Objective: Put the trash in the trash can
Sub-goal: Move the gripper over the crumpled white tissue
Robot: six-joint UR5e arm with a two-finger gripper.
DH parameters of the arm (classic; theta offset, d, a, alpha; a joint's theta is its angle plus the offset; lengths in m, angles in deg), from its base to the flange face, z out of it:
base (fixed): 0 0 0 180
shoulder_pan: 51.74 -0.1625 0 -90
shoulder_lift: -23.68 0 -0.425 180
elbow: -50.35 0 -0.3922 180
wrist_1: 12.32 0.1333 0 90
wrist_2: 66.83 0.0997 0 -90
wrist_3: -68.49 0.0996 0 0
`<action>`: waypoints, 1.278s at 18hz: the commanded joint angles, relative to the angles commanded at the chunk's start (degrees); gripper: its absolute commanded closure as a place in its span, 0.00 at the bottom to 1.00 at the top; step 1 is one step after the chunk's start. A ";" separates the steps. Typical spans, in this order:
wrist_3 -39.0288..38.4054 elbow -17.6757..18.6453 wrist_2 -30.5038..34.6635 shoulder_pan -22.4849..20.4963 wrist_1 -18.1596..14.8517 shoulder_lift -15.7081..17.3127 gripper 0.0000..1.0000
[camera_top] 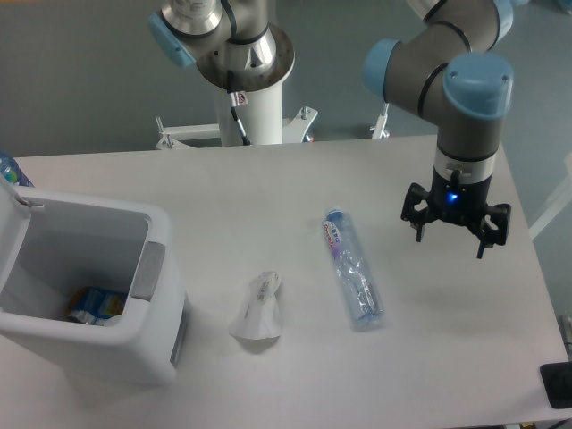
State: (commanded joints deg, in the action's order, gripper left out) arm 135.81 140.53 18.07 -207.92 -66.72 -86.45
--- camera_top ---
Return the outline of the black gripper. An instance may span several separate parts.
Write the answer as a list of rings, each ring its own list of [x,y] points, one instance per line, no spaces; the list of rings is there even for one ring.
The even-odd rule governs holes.
[[[487,204],[491,181],[489,176],[484,181],[460,183],[455,188],[449,180],[433,171],[430,193],[418,183],[409,186],[400,218],[416,231],[416,242],[424,237],[425,226],[430,222],[430,208],[444,222],[464,221],[479,240],[476,258],[482,259],[486,249],[504,246],[509,235],[511,205]]]

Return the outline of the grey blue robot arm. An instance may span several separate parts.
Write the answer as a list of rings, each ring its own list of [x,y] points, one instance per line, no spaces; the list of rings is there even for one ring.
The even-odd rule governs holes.
[[[422,232],[442,221],[468,229],[480,249],[502,246],[511,208],[487,202],[514,73],[493,47],[508,33],[507,1],[414,1],[425,29],[409,42],[383,39],[367,53],[365,87],[386,104],[436,126],[429,189],[412,184],[402,220]],[[149,30],[180,67],[196,66],[216,90],[225,146],[281,144],[282,83],[295,60],[265,1],[167,1]]]

